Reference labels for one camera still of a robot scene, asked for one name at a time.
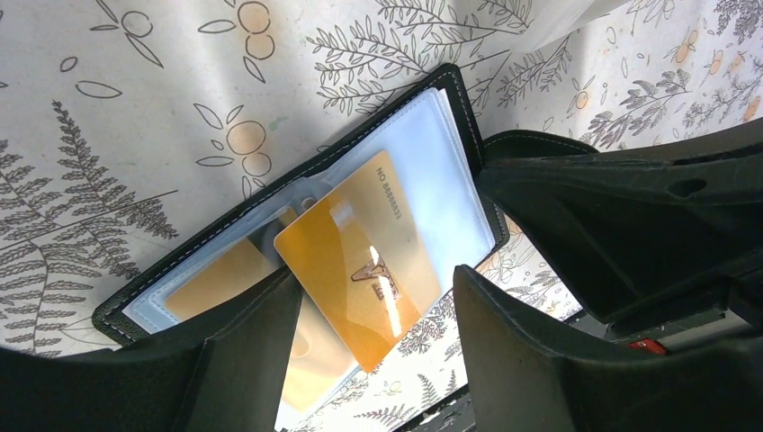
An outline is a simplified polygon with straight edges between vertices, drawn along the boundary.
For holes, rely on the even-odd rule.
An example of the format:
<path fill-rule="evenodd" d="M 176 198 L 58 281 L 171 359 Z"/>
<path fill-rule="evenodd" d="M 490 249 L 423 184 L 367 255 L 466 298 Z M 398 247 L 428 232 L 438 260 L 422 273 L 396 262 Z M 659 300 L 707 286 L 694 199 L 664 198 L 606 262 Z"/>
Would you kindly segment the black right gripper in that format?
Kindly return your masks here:
<path fill-rule="evenodd" d="M 608 152 L 531 130 L 484 147 L 476 184 L 585 310 L 568 325 L 661 355 L 762 334 L 761 120 Z"/>

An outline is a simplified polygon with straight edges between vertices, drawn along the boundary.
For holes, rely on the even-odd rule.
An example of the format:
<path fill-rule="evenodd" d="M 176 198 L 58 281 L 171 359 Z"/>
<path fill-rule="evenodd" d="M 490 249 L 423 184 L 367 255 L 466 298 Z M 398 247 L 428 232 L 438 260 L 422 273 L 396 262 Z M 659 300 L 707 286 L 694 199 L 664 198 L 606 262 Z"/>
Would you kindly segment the gold VIP card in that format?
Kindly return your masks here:
<path fill-rule="evenodd" d="M 248 290 L 283 266 L 274 238 L 297 218 L 291 207 L 279 210 L 216 257 L 166 298 L 166 309 L 179 321 L 188 320 Z"/>

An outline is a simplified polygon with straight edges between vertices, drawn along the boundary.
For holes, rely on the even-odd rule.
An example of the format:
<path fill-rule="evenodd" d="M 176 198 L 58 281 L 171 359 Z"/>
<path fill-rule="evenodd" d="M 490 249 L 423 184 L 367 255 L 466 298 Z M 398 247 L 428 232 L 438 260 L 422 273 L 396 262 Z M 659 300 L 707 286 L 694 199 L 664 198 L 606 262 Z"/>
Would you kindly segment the black leather card holder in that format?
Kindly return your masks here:
<path fill-rule="evenodd" d="M 372 370 L 504 246 L 477 190 L 486 147 L 461 70 L 444 64 L 120 289 L 94 312 L 119 345 L 208 329 L 188 413 L 275 427 Z"/>

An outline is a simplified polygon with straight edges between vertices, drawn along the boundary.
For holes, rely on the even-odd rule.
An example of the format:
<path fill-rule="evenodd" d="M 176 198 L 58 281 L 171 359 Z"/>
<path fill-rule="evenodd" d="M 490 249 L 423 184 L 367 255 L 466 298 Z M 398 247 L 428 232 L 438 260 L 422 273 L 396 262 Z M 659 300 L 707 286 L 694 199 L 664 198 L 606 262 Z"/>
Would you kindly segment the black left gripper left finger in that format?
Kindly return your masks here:
<path fill-rule="evenodd" d="M 281 269 L 118 350 L 1 353 L 4 431 L 271 431 L 302 300 Z"/>

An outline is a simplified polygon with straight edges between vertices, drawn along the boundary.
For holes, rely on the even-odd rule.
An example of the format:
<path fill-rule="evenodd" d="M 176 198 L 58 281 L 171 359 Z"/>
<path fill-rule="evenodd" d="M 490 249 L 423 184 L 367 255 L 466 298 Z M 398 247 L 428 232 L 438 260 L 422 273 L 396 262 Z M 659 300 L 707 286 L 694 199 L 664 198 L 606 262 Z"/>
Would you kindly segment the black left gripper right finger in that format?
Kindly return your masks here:
<path fill-rule="evenodd" d="M 759 431 L 762 341 L 732 337 L 669 355 L 617 345 L 453 272 L 480 431 Z"/>

